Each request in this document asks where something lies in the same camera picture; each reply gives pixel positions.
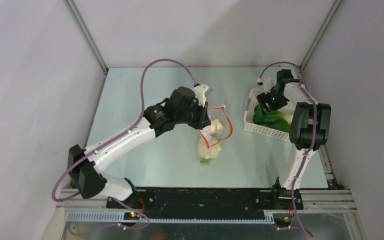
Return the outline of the green bok choy toy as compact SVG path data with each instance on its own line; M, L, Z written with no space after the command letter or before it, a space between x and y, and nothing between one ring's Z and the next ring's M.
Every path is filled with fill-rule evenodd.
M263 115L262 108L260 107L260 105L257 105L253 109L253 112L254 116L252 120L254 124L286 133L290 131L290 125L293 119L292 114L287 114L280 111L273 111L270 114Z

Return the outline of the clear zip bag orange zipper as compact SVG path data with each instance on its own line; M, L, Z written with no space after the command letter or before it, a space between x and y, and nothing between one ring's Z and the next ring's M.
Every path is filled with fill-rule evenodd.
M226 113L226 105L209 108L210 111L220 110L227 121L227 127L221 119L210 117L210 125L203 130L199 130L197 140L197 153L201 164L209 164L215 160L222 151L224 141L229 139L234 131L233 123Z

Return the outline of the white cauliflower toy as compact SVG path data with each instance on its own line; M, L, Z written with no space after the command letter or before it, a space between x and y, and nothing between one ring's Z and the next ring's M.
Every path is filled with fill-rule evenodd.
M208 148L204 139L201 138L198 141L197 150L198 150L199 156L201 157L201 160L213 160L217 158L220 151L222 150L222 143L219 142Z

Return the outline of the white oyster mushroom toy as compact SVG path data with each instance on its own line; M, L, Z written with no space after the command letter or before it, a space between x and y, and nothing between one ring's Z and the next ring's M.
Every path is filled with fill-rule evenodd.
M223 135L225 132L225 125L219 119L212 120L208 132L210 136Z

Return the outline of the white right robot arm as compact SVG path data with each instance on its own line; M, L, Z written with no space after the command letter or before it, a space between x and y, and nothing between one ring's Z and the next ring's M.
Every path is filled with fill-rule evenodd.
M257 79L263 92L256 96L253 121L288 130L292 144L286 170L272 187L271 204L284 209L295 201L302 175L314 153L329 137L331 106L317 101L306 89L303 80L294 78L290 69L281 69L271 78Z

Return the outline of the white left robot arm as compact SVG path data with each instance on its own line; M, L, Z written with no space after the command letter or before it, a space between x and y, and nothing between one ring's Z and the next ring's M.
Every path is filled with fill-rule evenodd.
M207 95L212 88L198 84L192 89L179 87L169 98L147 107L137 123L95 145L81 148L78 144L68 151L69 176L83 199L104 195L117 199L125 208L133 208L138 194L132 182L104 176L105 169L135 147L186 124L203 130L211 125Z

